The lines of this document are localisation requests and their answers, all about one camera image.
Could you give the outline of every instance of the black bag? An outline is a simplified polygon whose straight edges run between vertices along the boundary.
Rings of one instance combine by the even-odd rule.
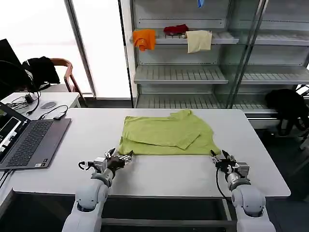
[[[278,112],[278,119],[280,120],[277,126],[280,136],[288,135],[293,125],[299,130],[305,131],[309,128],[309,108],[305,104],[305,100],[302,96],[291,89],[279,89],[273,90],[265,97],[267,107],[275,109]],[[282,132],[282,121],[288,120],[286,129]]]
[[[37,89],[45,82],[60,84],[59,76],[50,58],[32,58],[23,62],[22,65],[32,74],[33,83]]]

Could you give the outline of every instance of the laptop keyboard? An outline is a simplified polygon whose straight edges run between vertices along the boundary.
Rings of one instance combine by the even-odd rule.
[[[7,167],[27,166],[53,122],[37,122],[15,151]]]

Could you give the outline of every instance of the green t-shirt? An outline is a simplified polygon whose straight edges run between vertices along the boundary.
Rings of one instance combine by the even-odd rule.
[[[188,109],[169,117],[127,116],[118,150],[135,155],[219,154],[212,135],[210,126]]]

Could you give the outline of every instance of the metal shelf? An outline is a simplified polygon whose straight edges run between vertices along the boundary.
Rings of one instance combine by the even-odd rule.
[[[237,44],[238,38],[233,37],[227,31],[213,31],[211,44]],[[162,29],[156,30],[156,44],[188,44],[187,39],[181,35],[168,36]]]
[[[227,84],[216,65],[139,65],[136,84]]]
[[[233,109],[242,110],[246,114],[275,114],[276,111],[267,108],[264,95],[239,94],[236,96]]]
[[[303,66],[251,65],[248,66],[241,84],[309,84],[309,70]]]
[[[309,46],[309,34],[290,30],[260,31],[256,37],[255,45]]]
[[[218,109],[221,106],[211,94],[141,94],[137,108]]]

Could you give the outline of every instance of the power adapter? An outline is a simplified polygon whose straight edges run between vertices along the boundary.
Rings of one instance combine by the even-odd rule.
[[[30,94],[27,94],[27,95],[25,96],[25,100],[26,100],[26,102],[27,102],[28,104],[31,104],[31,103],[34,102],[34,99],[31,97]]]

